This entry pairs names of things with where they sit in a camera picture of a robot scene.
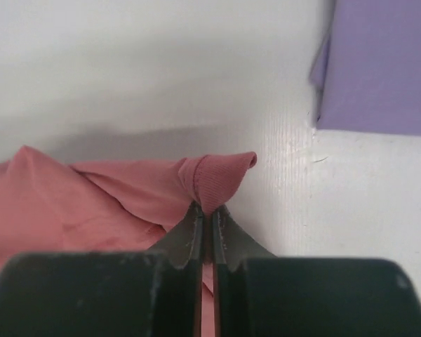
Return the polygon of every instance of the purple fabric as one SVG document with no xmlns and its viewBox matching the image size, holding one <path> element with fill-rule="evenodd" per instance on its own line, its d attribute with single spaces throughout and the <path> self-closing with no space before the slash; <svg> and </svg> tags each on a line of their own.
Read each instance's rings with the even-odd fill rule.
<svg viewBox="0 0 421 337">
<path fill-rule="evenodd" d="M 311 80 L 317 128 L 421 136 L 421 0 L 338 1 Z"/>
</svg>

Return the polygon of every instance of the towel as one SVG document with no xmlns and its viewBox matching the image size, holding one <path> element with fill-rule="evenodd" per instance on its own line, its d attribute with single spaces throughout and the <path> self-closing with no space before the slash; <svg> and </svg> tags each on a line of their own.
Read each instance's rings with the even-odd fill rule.
<svg viewBox="0 0 421 337">
<path fill-rule="evenodd" d="M 237 191 L 254 152 L 179 161 L 64 165 L 23 147 L 0 164 L 0 269 L 23 251 L 139 251 L 192 201 L 210 215 Z M 212 272 L 203 273 L 202 336 L 214 336 Z"/>
<path fill-rule="evenodd" d="M 421 136 L 421 0 L 337 1 L 311 81 L 317 128 Z"/>
</svg>

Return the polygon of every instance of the purple towel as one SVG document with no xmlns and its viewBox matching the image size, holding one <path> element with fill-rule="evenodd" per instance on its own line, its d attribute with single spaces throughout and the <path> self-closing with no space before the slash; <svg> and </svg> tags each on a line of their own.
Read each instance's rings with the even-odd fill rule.
<svg viewBox="0 0 421 337">
<path fill-rule="evenodd" d="M 317 128 L 421 136 L 421 0 L 338 1 L 311 80 Z"/>
</svg>

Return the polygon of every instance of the white surface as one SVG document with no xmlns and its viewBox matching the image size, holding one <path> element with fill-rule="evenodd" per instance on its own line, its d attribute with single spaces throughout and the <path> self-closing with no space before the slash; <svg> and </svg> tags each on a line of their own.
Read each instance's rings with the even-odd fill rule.
<svg viewBox="0 0 421 337">
<path fill-rule="evenodd" d="M 22 144 L 65 161 L 255 150 L 230 208 L 256 239 L 391 258 L 421 295 L 421 138 L 312 129 L 331 6 L 0 0 L 0 161 Z"/>
</svg>

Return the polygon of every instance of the pink fabric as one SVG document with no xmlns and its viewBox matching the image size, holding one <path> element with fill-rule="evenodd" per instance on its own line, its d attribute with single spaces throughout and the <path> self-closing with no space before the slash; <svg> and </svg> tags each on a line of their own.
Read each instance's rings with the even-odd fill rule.
<svg viewBox="0 0 421 337">
<path fill-rule="evenodd" d="M 22 251 L 143 250 L 193 200 L 206 215 L 228 201 L 253 152 L 180 161 L 63 165 L 30 147 L 0 164 L 0 269 Z M 203 336 L 213 336 L 212 272 L 205 266 Z"/>
</svg>

